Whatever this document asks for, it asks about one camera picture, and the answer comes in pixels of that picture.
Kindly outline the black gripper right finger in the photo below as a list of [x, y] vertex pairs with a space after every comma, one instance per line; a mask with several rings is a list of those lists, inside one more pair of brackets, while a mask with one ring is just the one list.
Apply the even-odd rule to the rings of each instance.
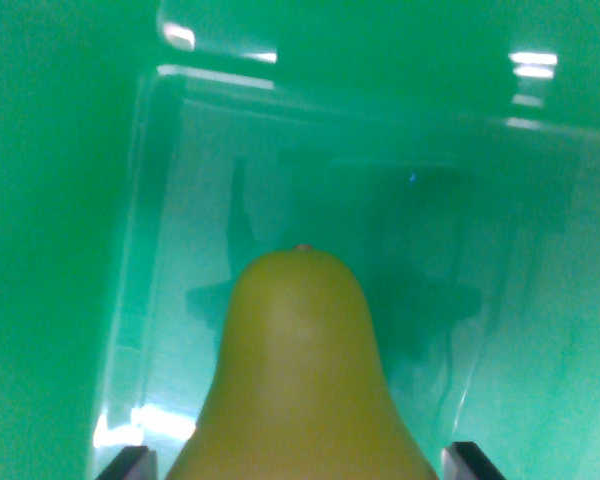
[[472, 441], [453, 442], [443, 449], [444, 480], [505, 480], [489, 457]]

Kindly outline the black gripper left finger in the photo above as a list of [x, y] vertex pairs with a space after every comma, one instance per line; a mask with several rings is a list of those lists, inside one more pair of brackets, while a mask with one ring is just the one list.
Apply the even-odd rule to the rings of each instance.
[[147, 446], [125, 446], [97, 480], [156, 480], [157, 455]]

